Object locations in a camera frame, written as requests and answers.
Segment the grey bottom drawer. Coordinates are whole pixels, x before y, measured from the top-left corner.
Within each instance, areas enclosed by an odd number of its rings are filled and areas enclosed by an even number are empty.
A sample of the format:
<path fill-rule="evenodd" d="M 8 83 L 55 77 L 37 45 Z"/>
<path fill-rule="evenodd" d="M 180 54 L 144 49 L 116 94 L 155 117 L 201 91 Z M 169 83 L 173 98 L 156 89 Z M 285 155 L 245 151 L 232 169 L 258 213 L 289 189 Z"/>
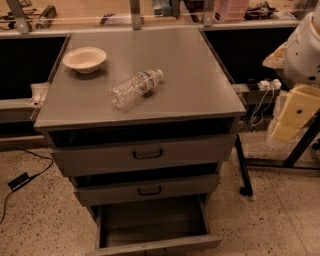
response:
<path fill-rule="evenodd" d="M 85 256 L 177 256 L 217 247 L 197 195 L 98 208 L 95 249 Z"/>

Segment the clear plastic water bottle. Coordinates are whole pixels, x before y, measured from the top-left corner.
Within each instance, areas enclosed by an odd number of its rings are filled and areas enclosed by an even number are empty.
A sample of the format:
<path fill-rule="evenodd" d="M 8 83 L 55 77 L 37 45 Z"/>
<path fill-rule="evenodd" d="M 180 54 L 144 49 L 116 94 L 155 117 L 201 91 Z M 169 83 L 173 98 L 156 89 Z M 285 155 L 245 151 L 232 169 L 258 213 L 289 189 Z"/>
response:
<path fill-rule="evenodd" d="M 143 70 L 121 82 L 109 90 L 111 102 L 118 109 L 131 103 L 154 90 L 163 77 L 161 70 Z"/>

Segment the grey middle drawer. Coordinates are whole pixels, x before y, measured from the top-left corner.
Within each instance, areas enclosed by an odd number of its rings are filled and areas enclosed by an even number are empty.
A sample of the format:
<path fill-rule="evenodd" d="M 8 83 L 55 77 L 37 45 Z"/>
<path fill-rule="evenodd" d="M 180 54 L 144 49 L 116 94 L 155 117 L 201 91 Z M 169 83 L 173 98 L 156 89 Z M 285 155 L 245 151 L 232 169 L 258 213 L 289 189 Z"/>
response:
<path fill-rule="evenodd" d="M 82 206 L 126 203 L 213 192 L 219 174 L 75 188 Z"/>

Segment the grey top drawer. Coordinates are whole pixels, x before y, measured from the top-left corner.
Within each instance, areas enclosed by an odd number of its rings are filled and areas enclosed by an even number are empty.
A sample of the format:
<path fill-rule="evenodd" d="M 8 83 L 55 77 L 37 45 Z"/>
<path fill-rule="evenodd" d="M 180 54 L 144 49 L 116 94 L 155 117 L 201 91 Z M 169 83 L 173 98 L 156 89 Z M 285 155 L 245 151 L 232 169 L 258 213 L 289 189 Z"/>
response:
<path fill-rule="evenodd" d="M 51 152 L 64 176 L 85 176 L 222 162 L 233 134 L 60 148 Z"/>

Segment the black tool on shelf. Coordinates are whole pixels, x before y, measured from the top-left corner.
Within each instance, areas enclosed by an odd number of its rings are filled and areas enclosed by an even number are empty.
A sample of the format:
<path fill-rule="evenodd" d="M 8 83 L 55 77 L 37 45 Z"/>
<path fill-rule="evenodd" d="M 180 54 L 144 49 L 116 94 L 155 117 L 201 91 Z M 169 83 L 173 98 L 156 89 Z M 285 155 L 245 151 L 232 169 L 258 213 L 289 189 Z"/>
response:
<path fill-rule="evenodd" d="M 56 8 L 53 5 L 48 5 L 40 14 L 36 24 L 36 29 L 45 29 L 51 26 L 53 20 L 57 17 Z"/>

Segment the white paper bowl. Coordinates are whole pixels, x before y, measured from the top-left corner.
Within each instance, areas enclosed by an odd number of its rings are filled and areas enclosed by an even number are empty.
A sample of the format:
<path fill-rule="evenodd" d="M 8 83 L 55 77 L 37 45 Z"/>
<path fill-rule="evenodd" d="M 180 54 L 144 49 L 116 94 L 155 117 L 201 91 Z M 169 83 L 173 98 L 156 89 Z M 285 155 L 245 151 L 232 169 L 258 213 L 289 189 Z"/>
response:
<path fill-rule="evenodd" d="M 90 74 L 97 71 L 106 58 L 106 52 L 100 48 L 82 47 L 68 52 L 63 57 L 63 64 L 80 74 Z"/>

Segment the pink plastic basket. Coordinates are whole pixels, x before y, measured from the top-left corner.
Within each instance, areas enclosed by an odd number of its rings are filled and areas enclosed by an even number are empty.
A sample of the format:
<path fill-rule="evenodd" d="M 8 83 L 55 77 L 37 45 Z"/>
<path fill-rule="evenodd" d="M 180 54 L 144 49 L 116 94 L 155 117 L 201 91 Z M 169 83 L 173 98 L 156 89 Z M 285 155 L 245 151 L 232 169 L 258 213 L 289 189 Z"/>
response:
<path fill-rule="evenodd" d="M 249 6 L 249 0 L 215 0 L 214 18 L 218 22 L 241 21 Z"/>

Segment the grey drawer cabinet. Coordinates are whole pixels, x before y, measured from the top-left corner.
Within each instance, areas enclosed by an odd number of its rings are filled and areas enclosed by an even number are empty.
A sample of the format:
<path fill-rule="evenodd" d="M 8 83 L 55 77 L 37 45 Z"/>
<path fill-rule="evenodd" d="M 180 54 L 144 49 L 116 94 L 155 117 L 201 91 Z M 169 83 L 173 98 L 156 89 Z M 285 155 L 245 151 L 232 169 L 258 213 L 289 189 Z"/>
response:
<path fill-rule="evenodd" d="M 68 47 L 96 46 L 107 62 L 90 75 L 60 66 L 35 126 L 55 149 L 233 134 L 245 109 L 196 28 L 75 33 Z M 109 90 L 143 70 L 158 86 L 129 106 Z M 65 176 L 75 188 L 219 174 L 224 161 Z"/>

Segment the black table leg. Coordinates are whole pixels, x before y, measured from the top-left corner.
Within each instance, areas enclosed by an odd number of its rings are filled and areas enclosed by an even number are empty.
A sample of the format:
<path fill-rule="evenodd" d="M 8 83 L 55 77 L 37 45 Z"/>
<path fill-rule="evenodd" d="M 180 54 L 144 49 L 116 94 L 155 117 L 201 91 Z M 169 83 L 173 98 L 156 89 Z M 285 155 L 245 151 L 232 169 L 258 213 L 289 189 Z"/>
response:
<path fill-rule="evenodd" d="M 236 135 L 235 147 L 237 150 L 237 155 L 238 155 L 238 160 L 239 160 L 239 165 L 240 165 L 240 170 L 241 170 L 241 176 L 243 179 L 243 186 L 240 188 L 240 194 L 243 196 L 252 197 L 253 196 L 253 189 L 252 189 L 248 169 L 246 166 L 242 143 L 241 143 L 239 135 Z"/>

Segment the grey drawer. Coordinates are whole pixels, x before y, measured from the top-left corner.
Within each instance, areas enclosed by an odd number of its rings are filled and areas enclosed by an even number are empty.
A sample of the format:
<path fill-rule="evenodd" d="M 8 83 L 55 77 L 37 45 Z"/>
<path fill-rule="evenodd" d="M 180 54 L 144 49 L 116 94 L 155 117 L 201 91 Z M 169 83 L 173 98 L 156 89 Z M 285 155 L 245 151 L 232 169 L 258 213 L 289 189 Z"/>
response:
<path fill-rule="evenodd" d="M 95 249 L 85 256 L 177 256 L 217 247 L 197 195 L 98 208 Z"/>
<path fill-rule="evenodd" d="M 222 162 L 233 134 L 60 148 L 51 152 L 64 176 L 85 176 Z"/>
<path fill-rule="evenodd" d="M 75 188 L 82 206 L 126 203 L 213 192 L 219 174 Z"/>

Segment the dark side table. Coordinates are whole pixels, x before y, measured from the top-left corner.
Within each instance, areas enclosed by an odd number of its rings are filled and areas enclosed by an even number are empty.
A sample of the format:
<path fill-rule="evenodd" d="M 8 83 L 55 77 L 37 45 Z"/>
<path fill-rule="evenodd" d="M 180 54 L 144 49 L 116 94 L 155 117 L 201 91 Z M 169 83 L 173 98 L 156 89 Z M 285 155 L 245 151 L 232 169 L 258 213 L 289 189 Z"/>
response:
<path fill-rule="evenodd" d="M 307 131 L 285 160 L 242 158 L 240 163 L 246 168 L 262 171 L 320 176 L 320 166 L 314 162 L 300 161 L 300 157 L 320 133 L 320 113 L 317 112 Z"/>

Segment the white plugs on power strip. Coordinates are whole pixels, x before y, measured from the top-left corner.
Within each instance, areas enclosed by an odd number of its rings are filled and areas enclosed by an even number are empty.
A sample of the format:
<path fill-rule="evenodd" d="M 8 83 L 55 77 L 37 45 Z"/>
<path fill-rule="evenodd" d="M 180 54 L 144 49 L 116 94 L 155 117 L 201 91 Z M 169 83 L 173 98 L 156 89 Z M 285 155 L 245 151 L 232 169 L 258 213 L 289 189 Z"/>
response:
<path fill-rule="evenodd" d="M 267 80 L 261 80 L 258 83 L 258 87 L 260 89 L 275 89 L 275 90 L 280 90 L 281 89 L 281 82 L 278 79 L 274 79 L 271 81 Z"/>

